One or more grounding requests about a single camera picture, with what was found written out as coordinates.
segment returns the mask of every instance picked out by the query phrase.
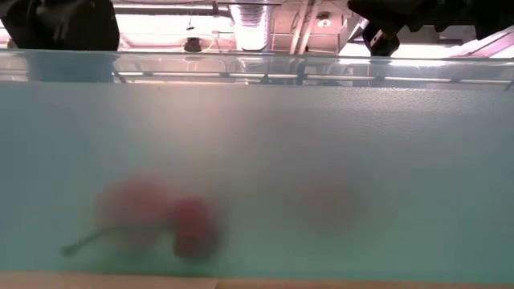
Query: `blurry red fruit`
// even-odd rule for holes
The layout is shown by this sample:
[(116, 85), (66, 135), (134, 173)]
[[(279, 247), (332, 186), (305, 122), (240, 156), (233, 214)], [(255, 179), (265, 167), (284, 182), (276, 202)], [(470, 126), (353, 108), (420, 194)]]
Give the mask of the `blurry red fruit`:
[(213, 206), (200, 197), (185, 197), (173, 207), (173, 251), (181, 258), (209, 258), (219, 245), (219, 220)]
[(145, 230), (169, 222), (171, 200), (163, 180), (135, 177), (105, 190), (98, 199), (97, 225), (115, 230), (113, 236), (125, 249), (145, 249), (157, 241), (159, 230)]

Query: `black equipment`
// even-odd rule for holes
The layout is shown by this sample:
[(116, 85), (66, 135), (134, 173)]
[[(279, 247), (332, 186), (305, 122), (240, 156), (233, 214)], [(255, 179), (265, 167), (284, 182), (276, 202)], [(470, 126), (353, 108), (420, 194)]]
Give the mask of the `black equipment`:
[(442, 32), (472, 25), (481, 40), (514, 25), (513, 0), (349, 0), (348, 8), (369, 20), (362, 37), (373, 56), (391, 56), (404, 26), (411, 32), (423, 26)]
[(0, 19), (18, 48), (116, 51), (119, 46), (109, 0), (0, 0)]

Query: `ceiling duct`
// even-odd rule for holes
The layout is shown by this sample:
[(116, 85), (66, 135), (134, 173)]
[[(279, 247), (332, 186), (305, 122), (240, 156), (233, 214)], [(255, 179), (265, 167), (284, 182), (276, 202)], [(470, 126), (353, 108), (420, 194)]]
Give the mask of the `ceiling duct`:
[(271, 7), (266, 5), (230, 5), (238, 49), (262, 51), (267, 47)]
[(116, 14), (128, 15), (189, 15), (230, 18), (227, 6), (218, 5), (151, 5), (151, 4), (115, 4)]

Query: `cherry stem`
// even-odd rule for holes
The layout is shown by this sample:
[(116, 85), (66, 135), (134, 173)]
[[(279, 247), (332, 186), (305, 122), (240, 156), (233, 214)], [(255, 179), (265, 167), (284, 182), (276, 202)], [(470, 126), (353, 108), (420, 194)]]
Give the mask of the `cherry stem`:
[(81, 248), (89, 244), (90, 242), (94, 242), (98, 238), (102, 238), (105, 235), (119, 233), (119, 232), (127, 232), (127, 231), (151, 231), (151, 232), (162, 232), (162, 231), (170, 231), (171, 228), (169, 226), (149, 226), (149, 225), (128, 225), (128, 226), (113, 226), (109, 228), (100, 229), (85, 238), (80, 239), (79, 241), (63, 246), (60, 248), (60, 253), (64, 257), (69, 257), (76, 254)]

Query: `glass tank wall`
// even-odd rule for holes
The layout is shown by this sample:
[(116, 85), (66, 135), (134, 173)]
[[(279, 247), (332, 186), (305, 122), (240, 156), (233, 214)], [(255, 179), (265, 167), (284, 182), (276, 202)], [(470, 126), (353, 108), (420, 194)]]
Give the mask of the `glass tank wall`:
[(511, 59), (0, 56), (1, 270), (514, 283)]

